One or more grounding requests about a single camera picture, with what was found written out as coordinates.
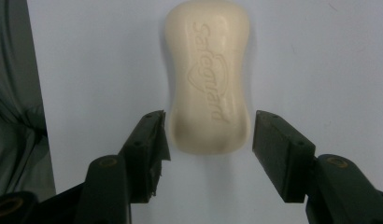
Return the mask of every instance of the soap bar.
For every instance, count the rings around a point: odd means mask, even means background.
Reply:
[[[248,139],[241,76],[248,34],[245,10],[223,0],[191,0],[167,15],[165,39],[176,76],[169,136],[180,150],[221,154]]]

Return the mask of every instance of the fabric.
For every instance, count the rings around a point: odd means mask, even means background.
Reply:
[[[0,0],[0,195],[55,194],[26,0]]]

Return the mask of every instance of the white table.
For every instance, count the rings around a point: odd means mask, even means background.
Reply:
[[[174,72],[164,18],[180,3],[29,0],[57,191],[116,154],[146,113],[170,111]],[[238,0],[250,16],[243,79],[257,109],[357,163],[383,190],[383,0]],[[251,152],[193,156],[171,146],[157,196],[135,223],[307,223]]]

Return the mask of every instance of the soap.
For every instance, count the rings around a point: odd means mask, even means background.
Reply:
[[[246,11],[224,0],[191,0],[168,13],[164,32],[175,66],[170,140],[192,154],[241,148],[250,133],[241,74]]]

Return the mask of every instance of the gray cloth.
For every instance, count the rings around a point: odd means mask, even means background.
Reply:
[[[55,194],[26,0],[0,0],[0,195]]]

